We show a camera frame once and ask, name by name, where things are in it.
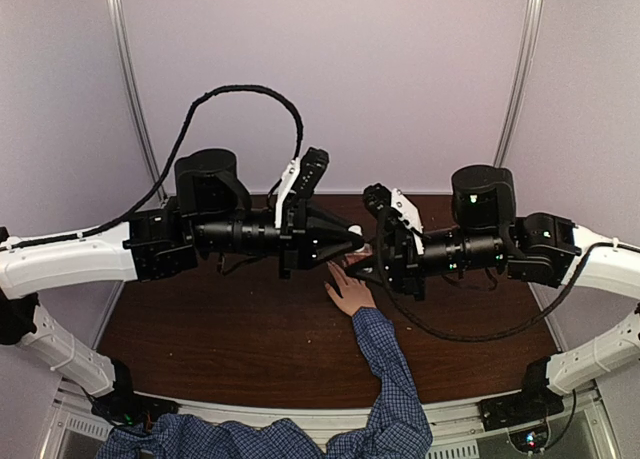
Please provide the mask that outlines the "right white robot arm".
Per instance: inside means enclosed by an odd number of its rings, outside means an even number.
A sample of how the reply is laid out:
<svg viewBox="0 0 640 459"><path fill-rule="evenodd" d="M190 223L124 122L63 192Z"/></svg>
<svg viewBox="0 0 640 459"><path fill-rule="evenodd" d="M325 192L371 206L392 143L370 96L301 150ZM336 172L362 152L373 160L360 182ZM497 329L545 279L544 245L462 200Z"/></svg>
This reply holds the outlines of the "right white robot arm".
<svg viewBox="0 0 640 459"><path fill-rule="evenodd" d="M349 276L382 285L395 309L413 325L441 340L493 342L519 334L554 312L574 287L639 297L639 249L573 221L547 213L516 214L510 170L470 165L451 177L454 227L426 232L416 206L399 190L366 188L363 202L377 230L370 256L347 267ZM480 336L455 335L422 322L397 297L425 296L428 277L482 270L488 277L556 288L558 296L540 312L506 330Z"/></svg>

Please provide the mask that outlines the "mannequin hand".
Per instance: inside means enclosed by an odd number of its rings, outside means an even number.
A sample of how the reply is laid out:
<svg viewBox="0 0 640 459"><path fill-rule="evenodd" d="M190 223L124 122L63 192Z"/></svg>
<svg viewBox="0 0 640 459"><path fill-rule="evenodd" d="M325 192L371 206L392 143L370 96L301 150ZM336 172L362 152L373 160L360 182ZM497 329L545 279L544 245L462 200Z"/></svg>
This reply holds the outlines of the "mannequin hand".
<svg viewBox="0 0 640 459"><path fill-rule="evenodd" d="M349 277L335 262L328 262L327 267L333 282L324 283L325 291L340 311L353 317L361 309L376 309L374 297L364 282Z"/></svg>

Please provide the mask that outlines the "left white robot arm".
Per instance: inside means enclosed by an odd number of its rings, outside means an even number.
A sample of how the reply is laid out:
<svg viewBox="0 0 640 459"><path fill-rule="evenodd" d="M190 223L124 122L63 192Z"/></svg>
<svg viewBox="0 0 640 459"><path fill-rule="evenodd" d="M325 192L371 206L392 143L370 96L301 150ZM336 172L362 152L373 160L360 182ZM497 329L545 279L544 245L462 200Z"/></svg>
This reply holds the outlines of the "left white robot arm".
<svg viewBox="0 0 640 459"><path fill-rule="evenodd" d="M95 353L51 317L41 291L91 282L148 282L195 268L210 255L274 257L279 275L310 270L362 248L361 229L313 203L329 163L312 148L287 166L273 209L256 209L237 175L236 155L205 149L176 162L176 193L160 208L103 229L1 238L1 341L29 349L123 423L144 403L128 369Z"/></svg>

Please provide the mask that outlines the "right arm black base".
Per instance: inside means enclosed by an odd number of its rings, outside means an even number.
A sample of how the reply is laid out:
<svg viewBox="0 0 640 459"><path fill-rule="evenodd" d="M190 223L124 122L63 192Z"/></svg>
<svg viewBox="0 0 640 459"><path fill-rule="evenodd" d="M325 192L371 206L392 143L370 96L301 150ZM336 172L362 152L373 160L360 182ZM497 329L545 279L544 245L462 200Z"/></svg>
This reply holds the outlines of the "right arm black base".
<svg viewBox="0 0 640 459"><path fill-rule="evenodd" d="M564 411L561 396L554 393L520 391L504 396L483 399L479 403L485 431L510 428L539 421Z"/></svg>

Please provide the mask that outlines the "pink nail polish bottle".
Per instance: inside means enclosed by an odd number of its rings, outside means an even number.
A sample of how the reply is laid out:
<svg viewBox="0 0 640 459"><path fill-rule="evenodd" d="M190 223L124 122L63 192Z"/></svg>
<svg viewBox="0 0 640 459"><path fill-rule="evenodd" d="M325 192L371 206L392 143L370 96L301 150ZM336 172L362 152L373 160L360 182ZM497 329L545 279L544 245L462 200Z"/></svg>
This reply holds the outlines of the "pink nail polish bottle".
<svg viewBox="0 0 640 459"><path fill-rule="evenodd" d="M369 244L366 244L364 247L350 252L345 255L345 260L348 264L353 264L362 260L365 260L368 257L373 255L372 248Z"/></svg>

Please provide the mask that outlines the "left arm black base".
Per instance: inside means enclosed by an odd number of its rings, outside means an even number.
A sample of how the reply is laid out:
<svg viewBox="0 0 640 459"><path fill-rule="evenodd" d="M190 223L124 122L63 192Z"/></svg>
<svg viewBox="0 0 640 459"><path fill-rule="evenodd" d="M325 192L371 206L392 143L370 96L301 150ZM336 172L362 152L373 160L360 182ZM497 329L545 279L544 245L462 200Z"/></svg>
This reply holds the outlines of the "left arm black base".
<svg viewBox="0 0 640 459"><path fill-rule="evenodd" d="M116 396L89 397L91 412L118 425L155 423L164 414L176 414L179 404L175 401L134 394L129 398Z"/></svg>

